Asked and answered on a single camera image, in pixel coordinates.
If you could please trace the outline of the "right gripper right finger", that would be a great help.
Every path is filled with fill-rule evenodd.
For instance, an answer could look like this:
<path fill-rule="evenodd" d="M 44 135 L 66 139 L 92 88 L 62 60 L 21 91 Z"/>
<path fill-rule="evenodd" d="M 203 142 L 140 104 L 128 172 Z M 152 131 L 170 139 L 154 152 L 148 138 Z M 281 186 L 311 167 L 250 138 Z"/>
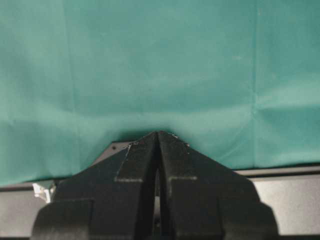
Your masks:
<path fill-rule="evenodd" d="M 158 132 L 161 177 L 176 240 L 274 240 L 278 227 L 245 176 Z"/>

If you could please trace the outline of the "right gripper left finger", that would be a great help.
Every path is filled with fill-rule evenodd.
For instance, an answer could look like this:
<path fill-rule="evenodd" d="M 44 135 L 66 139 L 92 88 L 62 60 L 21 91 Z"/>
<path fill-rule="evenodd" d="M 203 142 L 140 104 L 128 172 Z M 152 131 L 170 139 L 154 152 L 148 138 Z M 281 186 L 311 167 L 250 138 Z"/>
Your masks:
<path fill-rule="evenodd" d="M 61 181 L 35 219 L 33 240 L 139 240 L 152 233 L 158 135 Z"/>

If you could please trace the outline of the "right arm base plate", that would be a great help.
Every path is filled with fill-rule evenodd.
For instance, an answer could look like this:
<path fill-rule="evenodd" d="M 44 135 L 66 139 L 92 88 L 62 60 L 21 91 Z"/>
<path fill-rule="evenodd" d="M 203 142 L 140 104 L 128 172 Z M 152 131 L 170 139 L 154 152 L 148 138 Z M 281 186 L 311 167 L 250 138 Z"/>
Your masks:
<path fill-rule="evenodd" d="M 3 240 L 317 240 L 281 235 L 254 184 L 185 143 L 140 140 L 59 182 L 2 195 Z"/>

